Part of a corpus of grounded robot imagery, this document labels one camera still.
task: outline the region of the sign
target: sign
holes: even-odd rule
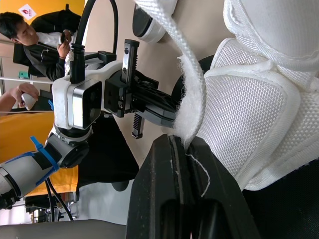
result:
[[[36,13],[33,11],[33,9],[29,6],[29,4],[24,5],[19,9],[19,12],[24,16],[25,19],[30,20],[33,18]]]

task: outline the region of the orange wall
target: orange wall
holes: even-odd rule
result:
[[[84,8],[84,0],[0,0],[0,12],[16,12],[25,4],[35,11],[36,16],[26,22],[31,23],[35,18],[43,14],[60,11],[65,9],[65,5],[69,4],[70,10],[78,15],[82,15]]]

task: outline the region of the man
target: man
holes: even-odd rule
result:
[[[64,77],[64,61],[75,38],[80,16],[69,10],[37,17],[28,25],[12,12],[0,13],[0,33],[16,44],[22,44],[31,64],[54,81]],[[61,41],[64,32],[65,40]]]
[[[38,98],[38,90],[29,83],[23,83],[0,97],[0,112],[10,111],[16,101],[22,105],[23,93]],[[53,112],[3,115],[0,117],[0,164],[35,151],[31,136],[44,145],[54,123]],[[50,177],[58,193],[75,192],[90,183],[127,182],[135,178],[139,167],[115,120],[100,117],[92,129],[94,133],[88,139],[90,152],[79,166],[60,169]],[[41,184],[29,196],[46,193],[45,185]]]

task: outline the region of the person's hand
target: person's hand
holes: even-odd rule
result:
[[[22,83],[19,86],[12,88],[9,92],[12,97],[15,98],[16,101],[18,101],[20,107],[24,106],[24,102],[22,101],[21,97],[23,93],[31,95],[36,101],[39,97],[39,91],[37,90],[37,88],[29,83]]]
[[[67,40],[67,43],[70,44],[70,42],[72,40],[71,32],[69,30],[64,30],[63,32],[65,35],[65,39]]]
[[[71,48],[66,40],[62,44],[58,45],[58,53],[59,53],[60,58],[62,58],[62,59],[65,59],[67,54],[69,54],[70,50],[71,50]]]

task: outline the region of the black chair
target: black chair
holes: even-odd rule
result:
[[[39,72],[31,63],[31,61],[28,59],[24,52],[24,48],[22,44],[15,44],[14,50],[13,50],[13,62],[15,64],[21,64],[24,66],[29,67],[28,74],[37,76],[37,77],[45,77],[41,72]]]

